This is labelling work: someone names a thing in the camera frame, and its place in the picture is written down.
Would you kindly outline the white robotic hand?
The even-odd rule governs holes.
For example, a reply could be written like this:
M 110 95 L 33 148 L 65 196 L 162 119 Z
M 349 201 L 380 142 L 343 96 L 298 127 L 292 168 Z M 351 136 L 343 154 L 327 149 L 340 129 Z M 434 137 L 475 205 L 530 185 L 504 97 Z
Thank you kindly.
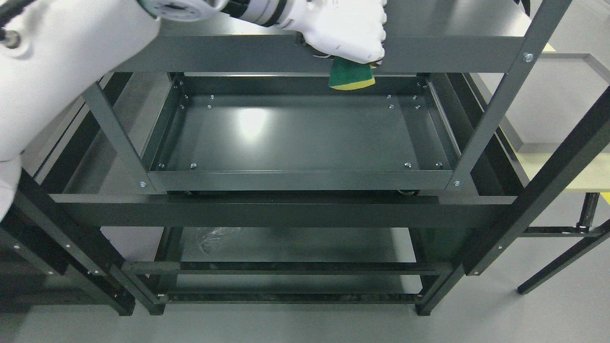
M 296 0 L 281 28 L 299 32 L 328 56 L 360 64 L 383 60 L 385 0 Z

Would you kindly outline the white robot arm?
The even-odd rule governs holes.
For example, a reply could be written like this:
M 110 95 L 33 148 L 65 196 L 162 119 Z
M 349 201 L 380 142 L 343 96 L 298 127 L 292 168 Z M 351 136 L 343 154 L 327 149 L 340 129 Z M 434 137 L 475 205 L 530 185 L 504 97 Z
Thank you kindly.
M 21 154 L 101 76 L 157 37 L 141 0 L 1 2 L 1 216 L 17 193 Z

